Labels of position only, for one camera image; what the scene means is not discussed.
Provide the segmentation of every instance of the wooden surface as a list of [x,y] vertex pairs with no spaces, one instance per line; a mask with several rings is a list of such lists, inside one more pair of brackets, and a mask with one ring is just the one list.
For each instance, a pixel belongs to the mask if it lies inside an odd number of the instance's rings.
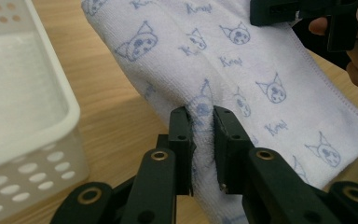
[[[80,0],[34,0],[81,107],[78,128],[89,163],[87,181],[112,187],[136,174],[144,153],[167,129],[126,79],[111,53],[86,21]],[[347,74],[317,58],[328,76],[358,105],[358,88]],[[358,182],[358,160],[337,179]],[[70,189],[4,223],[49,223]],[[194,199],[179,197],[177,223],[208,223]]]

